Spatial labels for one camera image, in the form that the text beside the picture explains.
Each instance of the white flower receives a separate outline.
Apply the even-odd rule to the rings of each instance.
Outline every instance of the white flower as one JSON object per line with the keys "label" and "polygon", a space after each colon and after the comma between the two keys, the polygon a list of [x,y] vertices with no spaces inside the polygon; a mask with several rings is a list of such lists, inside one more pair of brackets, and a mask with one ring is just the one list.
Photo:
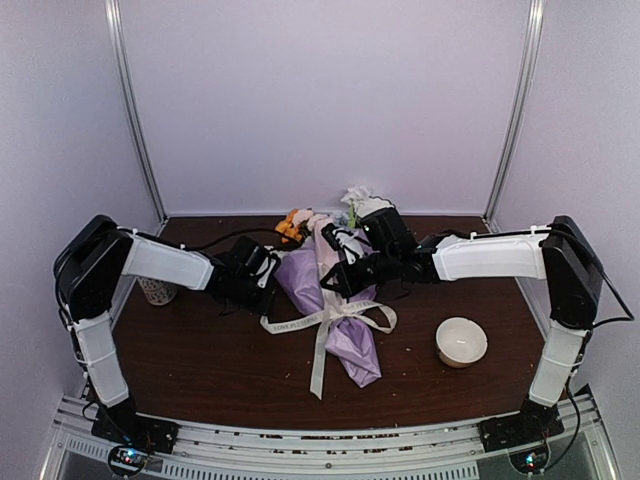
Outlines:
{"label": "white flower", "polygon": [[302,222],[306,222],[311,217],[313,217],[313,210],[298,210],[294,215],[291,223],[293,223],[294,227],[297,227]]}
{"label": "white flower", "polygon": [[307,220],[307,229],[310,232],[312,232],[313,231],[313,227],[315,226],[315,224],[320,220],[324,220],[325,218],[327,218],[326,215],[323,215],[321,213],[316,213],[309,220]]}
{"label": "white flower", "polygon": [[347,193],[340,199],[342,203],[351,205],[351,202],[358,203],[371,197],[371,191],[366,185],[354,185],[347,189]]}
{"label": "white flower", "polygon": [[356,213],[359,217],[366,217],[370,213],[382,210],[383,208],[393,207],[393,203],[384,198],[368,198],[356,205]]}

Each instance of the ribbon bow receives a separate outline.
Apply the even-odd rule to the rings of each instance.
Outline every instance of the ribbon bow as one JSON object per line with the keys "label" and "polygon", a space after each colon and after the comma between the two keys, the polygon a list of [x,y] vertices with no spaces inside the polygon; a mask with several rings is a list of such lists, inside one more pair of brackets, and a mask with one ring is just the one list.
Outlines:
{"label": "ribbon bow", "polygon": [[[309,386],[311,393],[319,399],[322,399],[326,343],[331,325],[345,317],[351,317],[363,321],[371,328],[375,328],[376,330],[389,334],[393,331],[396,323],[398,322],[396,312],[392,308],[381,303],[373,302],[371,300],[347,303],[335,292],[325,289],[322,290],[322,296],[324,298],[324,310],[307,315],[306,317],[282,323],[269,323],[269,318],[266,316],[263,316],[260,319],[260,325],[262,325],[262,327],[272,335],[295,332],[320,324],[318,327],[318,333],[316,334],[313,368],[311,370],[311,384]],[[380,326],[375,322],[375,320],[362,315],[361,312],[371,308],[379,308],[382,313],[384,313],[387,317],[387,321],[389,322],[388,327]]]}

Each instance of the cable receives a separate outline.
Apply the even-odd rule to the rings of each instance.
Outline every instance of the cable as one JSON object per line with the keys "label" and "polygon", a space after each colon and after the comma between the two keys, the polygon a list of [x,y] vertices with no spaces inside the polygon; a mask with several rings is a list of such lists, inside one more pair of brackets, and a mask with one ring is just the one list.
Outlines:
{"label": "cable", "polygon": [[211,248],[211,247],[213,247],[213,246],[215,246],[215,245],[217,245],[217,244],[219,244],[221,242],[224,242],[225,240],[228,240],[230,238],[237,237],[238,235],[245,235],[247,233],[260,233],[260,232],[263,232],[263,233],[274,233],[276,235],[280,235],[282,238],[286,238],[290,242],[294,242],[297,245],[301,245],[301,243],[298,240],[296,240],[295,238],[290,237],[288,235],[285,235],[284,233],[280,233],[277,230],[273,230],[271,228],[245,228],[243,230],[236,230],[235,232],[227,233],[226,235],[218,237],[218,238],[216,238],[215,240],[212,240],[209,243],[205,243],[204,245],[198,245],[198,246],[195,246],[195,247],[187,246],[187,247],[185,247],[185,250],[187,250],[187,251],[207,250],[208,248]]}
{"label": "cable", "polygon": [[97,404],[97,403],[98,403],[98,402],[96,402],[95,400],[92,400],[92,401],[90,401],[89,403],[87,403],[84,407],[82,407],[82,416],[84,417],[84,419],[85,419],[85,420],[89,420],[90,422],[94,422],[94,423],[95,423],[95,421],[96,421],[96,420],[95,420],[95,418],[93,418],[93,419],[92,419],[92,418],[88,418],[88,417],[85,415],[85,413],[87,413],[87,409],[88,409],[89,407],[91,407],[91,405],[95,405],[95,404]]}
{"label": "cable", "polygon": [[601,327],[602,325],[606,325],[607,323],[615,323],[615,322],[632,322],[634,321],[634,319],[631,319],[630,317],[614,317],[614,318],[608,318],[606,320],[602,320],[601,322],[596,323],[593,328],[598,328]]}
{"label": "cable", "polygon": [[571,389],[569,388],[569,382],[571,381],[571,377],[569,377],[569,379],[567,380],[567,383],[565,384],[565,390],[567,392],[567,397],[569,397],[569,400],[571,400],[571,404],[573,405],[573,408],[576,411],[576,430],[573,432],[573,436],[571,437],[571,441],[569,442],[569,444],[567,445],[567,447],[564,449],[564,451],[558,456],[558,458],[556,458],[554,460],[554,462],[549,465],[548,467],[545,467],[542,470],[542,473],[546,473],[549,470],[551,470],[552,468],[554,468],[556,465],[558,465],[558,463],[560,463],[560,461],[565,457],[565,455],[567,455],[567,453],[569,453],[569,450],[571,450],[571,447],[573,446],[573,444],[576,441],[576,438],[578,438],[578,433],[580,432],[580,423],[581,423],[581,417],[580,417],[580,409],[578,408],[578,404],[576,403],[575,399],[573,398],[573,394],[571,393]]}
{"label": "cable", "polygon": [[411,295],[411,289],[405,285],[404,279],[400,280],[400,288],[403,290],[403,292],[396,298],[394,298],[394,300],[401,300]]}

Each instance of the brown wooden surface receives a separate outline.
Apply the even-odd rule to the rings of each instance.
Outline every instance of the brown wooden surface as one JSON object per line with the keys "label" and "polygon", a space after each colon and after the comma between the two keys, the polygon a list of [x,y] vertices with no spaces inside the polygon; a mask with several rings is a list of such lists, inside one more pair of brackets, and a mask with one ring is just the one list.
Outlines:
{"label": "brown wooden surface", "polygon": [[[199,244],[275,217],[176,218],[163,237]],[[418,238],[445,228],[483,230],[478,218],[408,217]],[[254,236],[273,243],[269,234]],[[229,247],[229,243],[219,246]],[[317,327],[272,336],[245,311],[220,317],[221,306],[185,289],[153,307],[136,285],[115,329],[121,365],[141,412],[223,425],[342,429],[421,425],[517,410],[543,341],[513,279],[397,284],[378,300],[398,313],[390,335],[374,333],[382,378],[360,389],[339,360],[327,356],[324,398],[309,393]],[[280,292],[272,321],[298,318]],[[475,320],[489,338],[485,357],[456,370],[435,353],[435,331],[451,316]]]}

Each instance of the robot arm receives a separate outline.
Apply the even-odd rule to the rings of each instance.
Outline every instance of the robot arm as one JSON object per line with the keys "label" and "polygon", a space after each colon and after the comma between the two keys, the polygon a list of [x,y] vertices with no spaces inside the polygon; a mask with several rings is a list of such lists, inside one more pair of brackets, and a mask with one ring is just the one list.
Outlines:
{"label": "robot arm", "polygon": [[278,265],[276,255],[247,237],[240,237],[231,250],[208,257],[122,229],[106,216],[89,222],[56,260],[54,275],[61,317],[101,407],[94,435],[140,448],[148,445],[136,439],[150,439],[153,450],[169,452],[175,439],[175,424],[149,424],[136,415],[120,369],[109,310],[121,276],[203,291],[262,315],[275,293],[271,273]]}
{"label": "robot arm", "polygon": [[[547,280],[553,322],[521,412],[511,423],[509,417],[502,417],[481,424],[483,442],[511,432],[511,438],[505,434],[497,441],[486,441],[486,450],[539,440],[541,425],[552,427],[556,422],[556,403],[581,362],[603,282],[602,265],[573,220],[556,217],[547,226],[501,234],[444,233],[419,243],[393,207],[366,215],[360,224],[377,252],[339,262],[321,281],[323,288],[345,298],[392,279],[415,283],[475,277]],[[327,226],[322,232],[330,245],[335,244],[334,228]]]}

